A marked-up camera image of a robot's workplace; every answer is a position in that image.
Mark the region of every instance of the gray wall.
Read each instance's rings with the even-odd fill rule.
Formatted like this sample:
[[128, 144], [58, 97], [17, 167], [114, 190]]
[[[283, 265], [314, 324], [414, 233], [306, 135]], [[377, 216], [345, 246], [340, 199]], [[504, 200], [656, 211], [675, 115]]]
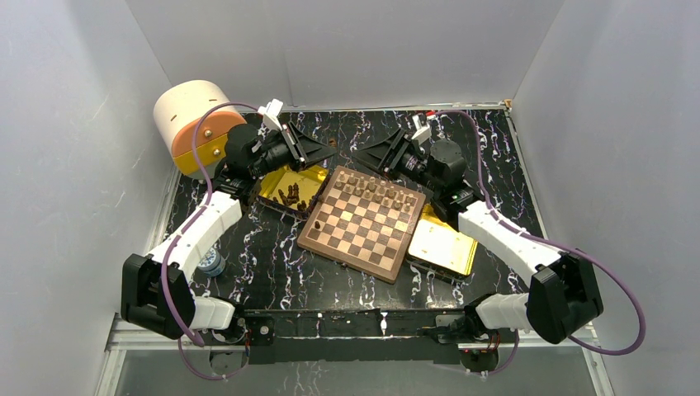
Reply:
[[169, 83], [123, 2], [0, 8], [2, 394], [92, 394], [171, 169]]
[[[649, 324], [633, 355], [605, 359], [617, 394], [700, 394], [700, 4], [573, 1], [561, 8], [513, 103], [553, 238], [603, 259]], [[636, 317], [599, 277], [605, 347]]]
[[174, 83], [309, 108], [512, 98], [563, 0], [127, 0]]

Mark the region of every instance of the black marble table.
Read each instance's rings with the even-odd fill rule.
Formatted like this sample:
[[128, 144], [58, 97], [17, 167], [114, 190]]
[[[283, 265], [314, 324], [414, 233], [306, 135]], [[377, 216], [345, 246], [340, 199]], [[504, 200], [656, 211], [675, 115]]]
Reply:
[[[503, 110], [470, 111], [480, 128], [487, 188], [499, 210], [531, 233], [541, 234], [523, 170]], [[413, 129], [415, 111], [291, 112], [281, 121], [294, 122], [305, 134], [328, 143], [334, 138], [338, 155], [323, 166], [337, 165], [371, 173], [353, 161], [351, 154], [366, 144], [385, 139], [401, 127]], [[258, 115], [246, 115], [254, 125]], [[467, 121], [460, 115], [433, 121], [433, 139], [445, 137], [462, 147], [468, 161], [466, 180], [475, 186], [477, 148]], [[399, 181], [421, 191], [411, 181]], [[172, 232], [196, 208], [206, 186], [187, 177], [179, 182], [170, 215]], [[296, 239], [304, 223], [260, 204], [229, 229], [215, 247], [227, 261], [225, 272], [208, 278], [199, 271], [192, 289], [198, 295], [233, 299], [246, 309], [445, 309], [491, 292], [525, 291], [524, 284], [507, 266], [481, 245], [477, 248], [472, 275], [452, 283], [404, 264], [395, 284], [390, 285], [360, 271], [343, 267], [301, 249]]]

